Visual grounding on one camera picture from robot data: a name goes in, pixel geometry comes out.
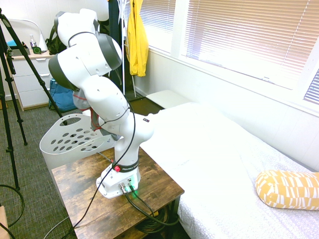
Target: bed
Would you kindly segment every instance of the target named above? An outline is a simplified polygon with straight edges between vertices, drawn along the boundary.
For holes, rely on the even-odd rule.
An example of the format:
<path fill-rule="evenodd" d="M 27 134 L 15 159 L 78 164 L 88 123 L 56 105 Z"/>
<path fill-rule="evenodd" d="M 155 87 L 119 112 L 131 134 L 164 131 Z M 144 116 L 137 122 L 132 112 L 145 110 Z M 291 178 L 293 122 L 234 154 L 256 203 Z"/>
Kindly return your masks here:
<path fill-rule="evenodd" d="M 319 238 L 319 211 L 271 208 L 255 190 L 263 170 L 309 170 L 209 106 L 187 103 L 152 120 L 141 147 L 185 190 L 178 214 L 191 239 Z"/>

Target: white laundry basket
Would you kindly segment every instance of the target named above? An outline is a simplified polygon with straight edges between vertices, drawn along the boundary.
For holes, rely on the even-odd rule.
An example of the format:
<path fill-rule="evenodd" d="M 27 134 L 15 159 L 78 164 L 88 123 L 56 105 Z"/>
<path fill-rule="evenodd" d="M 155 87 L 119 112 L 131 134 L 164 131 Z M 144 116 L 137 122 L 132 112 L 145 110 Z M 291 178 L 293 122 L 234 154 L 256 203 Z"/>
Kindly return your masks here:
<path fill-rule="evenodd" d="M 40 142 L 40 149 L 55 183 L 52 169 L 112 148 L 114 144 L 111 135 L 103 136 L 99 130 L 91 129 L 90 116 L 71 114 L 60 118 L 49 129 Z"/>

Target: yellow jacket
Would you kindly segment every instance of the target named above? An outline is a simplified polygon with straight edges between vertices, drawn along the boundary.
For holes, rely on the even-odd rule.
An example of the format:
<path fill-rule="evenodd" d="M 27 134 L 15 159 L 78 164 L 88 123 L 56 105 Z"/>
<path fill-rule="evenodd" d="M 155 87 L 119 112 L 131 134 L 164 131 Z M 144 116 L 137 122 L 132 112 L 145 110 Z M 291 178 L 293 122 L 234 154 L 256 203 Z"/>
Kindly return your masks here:
<path fill-rule="evenodd" d="M 149 43 L 140 15 L 143 0 L 130 0 L 131 13 L 128 21 L 130 74 L 145 76 L 148 61 Z"/>

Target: tripod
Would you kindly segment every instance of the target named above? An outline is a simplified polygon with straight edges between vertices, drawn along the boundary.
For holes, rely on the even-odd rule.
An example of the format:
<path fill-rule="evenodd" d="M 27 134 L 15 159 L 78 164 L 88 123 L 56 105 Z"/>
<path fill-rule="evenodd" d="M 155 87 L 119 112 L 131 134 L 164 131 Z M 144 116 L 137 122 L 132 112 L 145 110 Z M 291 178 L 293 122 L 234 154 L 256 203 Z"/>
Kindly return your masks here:
<path fill-rule="evenodd" d="M 2 12 L 2 9 L 0 8 L 0 19 L 4 23 L 6 29 L 10 33 L 11 37 L 13 38 L 13 40 L 15 41 L 15 43 L 16 43 L 17 47 L 19 48 L 20 52 L 22 53 L 22 55 L 24 56 L 24 58 L 28 62 L 29 66 L 32 69 L 33 73 L 35 74 L 39 84 L 43 87 L 45 93 L 48 95 L 48 97 L 49 97 L 50 101 L 52 102 L 56 112 L 59 114 L 60 117 L 62 117 L 62 114 L 61 114 L 59 108 L 57 107 L 55 101 L 53 100 L 52 96 L 50 95 L 50 93 L 48 92 L 47 88 L 45 87 L 45 82 L 41 79 L 41 77 L 39 76 L 38 72 L 36 71 L 33 63 L 31 62 L 26 50 L 24 49 L 24 47 L 23 47 L 22 43 L 20 42 L 18 36 L 16 35 L 15 31 L 13 30 L 10 22 L 8 21 L 6 16 L 3 15 L 1 12 Z M 13 78 L 11 77 L 11 75 L 9 73 L 8 65 L 9 65 L 10 71 L 11 71 L 11 73 L 13 75 L 15 74 L 15 69 L 14 69 L 14 66 L 13 66 L 12 57 L 10 55 L 10 50 L 7 47 L 7 44 L 6 44 L 6 41 L 5 41 L 4 34 L 3 34 L 1 26 L 0 26 L 0 58 L 1 58 L 2 66 L 3 66 L 3 71 L 4 71 L 4 74 L 5 74 L 5 81 L 7 81 L 7 83 L 8 83 L 10 94 L 11 94 L 11 97 L 12 97 L 12 101 L 13 101 L 13 105 L 14 105 L 14 109 L 15 109 L 15 113 L 16 113 L 16 117 L 17 117 L 17 122 L 19 123 L 20 129 L 21 129 L 23 142 L 24 142 L 24 145 L 27 145 L 25 134 L 24 134 L 24 130 L 23 130 L 23 127 L 22 127 L 23 120 L 20 117 L 18 105 L 16 103 L 16 99 L 15 99 L 15 96 L 14 96 L 14 91 L 13 91 L 13 87 L 12 87 Z M 12 139 L 11 139 L 11 133 L 10 133 L 10 125 L 9 125 L 9 120 L 8 120 L 8 113 L 7 113 L 6 105 L 5 105 L 5 92 L 4 92 L 1 72 L 0 72 L 0 99 L 1 99 L 1 104 L 2 104 L 2 113 L 3 113 L 3 119 L 4 119 L 4 125 L 5 125 L 6 139 L 7 139 L 7 142 L 8 142 L 8 148 L 7 148 L 6 152 L 10 154 L 15 188 L 17 190 L 19 190 L 20 187 L 19 187 L 18 177 L 17 177 L 17 173 L 16 173 L 16 167 L 15 167 L 15 160 L 14 160 L 14 154 L 13 154 L 13 145 L 12 145 Z"/>

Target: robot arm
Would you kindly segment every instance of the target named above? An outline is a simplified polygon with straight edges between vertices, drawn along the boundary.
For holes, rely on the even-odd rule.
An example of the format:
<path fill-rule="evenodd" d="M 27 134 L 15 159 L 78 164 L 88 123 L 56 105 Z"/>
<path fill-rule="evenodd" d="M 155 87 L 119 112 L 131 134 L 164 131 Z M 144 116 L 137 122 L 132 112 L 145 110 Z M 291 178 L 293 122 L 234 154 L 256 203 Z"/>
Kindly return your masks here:
<path fill-rule="evenodd" d="M 99 185 L 111 170 L 99 190 L 105 197 L 112 198 L 122 194 L 120 183 L 127 186 L 131 182 L 138 188 L 141 178 L 138 169 L 139 146 L 150 139 L 154 126 L 147 117 L 133 115 L 122 92 L 112 81 L 103 77 L 121 65 L 122 53 L 114 39 L 97 31 L 96 20 L 96 13 L 88 9 L 82 9 L 80 13 L 58 13 L 55 28 L 68 48 L 50 59 L 49 70 L 60 85 L 73 91 L 83 90 L 103 129 L 123 136 L 115 145 L 114 163 L 120 158 L 121 161 L 114 170 L 110 165 L 97 179 Z"/>

